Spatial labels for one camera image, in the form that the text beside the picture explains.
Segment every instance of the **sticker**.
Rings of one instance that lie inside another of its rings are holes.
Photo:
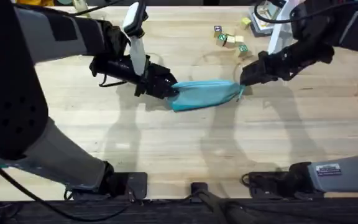
[[[247,52],[247,51],[248,51],[248,48],[247,48],[246,45],[240,45],[240,46],[239,46],[239,50],[240,50],[241,52]]]
[[[329,175],[342,175],[339,164],[325,164],[316,166],[316,172],[320,177]]]
[[[219,35],[218,39],[219,40],[226,40],[226,35],[221,34],[221,35]]]

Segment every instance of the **green block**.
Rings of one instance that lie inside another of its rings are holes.
[[[248,51],[248,48],[247,48],[246,45],[240,45],[240,46],[239,46],[239,50],[240,50],[241,52],[247,52],[247,51]]]
[[[218,39],[219,39],[219,40],[226,40],[226,39],[227,39],[227,36],[224,35],[224,34],[220,34],[220,35],[218,36]]]

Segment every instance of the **yellow block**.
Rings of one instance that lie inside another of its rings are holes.
[[[248,19],[247,17],[242,18],[241,25],[240,25],[241,29],[246,29],[250,23],[251,23],[251,20]]]
[[[54,6],[53,0],[16,0],[16,3],[33,6]]]

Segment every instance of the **black mount bracket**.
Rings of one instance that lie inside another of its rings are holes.
[[[73,193],[74,200],[104,200],[124,198],[136,201],[146,198],[147,174],[145,172],[114,172],[105,162],[104,177],[97,191],[67,189]]]
[[[288,172],[250,172],[242,179],[252,198],[302,199],[323,198],[324,192],[313,187],[308,173],[310,162],[293,164]]]

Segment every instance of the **wooden table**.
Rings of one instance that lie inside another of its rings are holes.
[[[59,9],[73,11],[69,7]],[[95,12],[121,24],[127,8]],[[232,32],[246,7],[148,7],[144,44],[153,62],[179,81],[238,80],[233,49],[215,45],[213,26]],[[268,38],[239,32],[254,52]],[[117,171],[149,174],[148,198],[182,198],[192,182],[212,193],[249,197],[239,178],[287,169],[302,161],[358,155],[358,53],[336,49],[330,65],[308,67],[288,83],[254,85],[240,102],[174,113],[163,100],[134,97],[134,85],[100,88],[91,57],[40,63],[37,72],[50,116],[68,137]],[[44,199],[63,198],[63,185],[16,169],[7,171]],[[28,198],[0,177],[0,200]]]

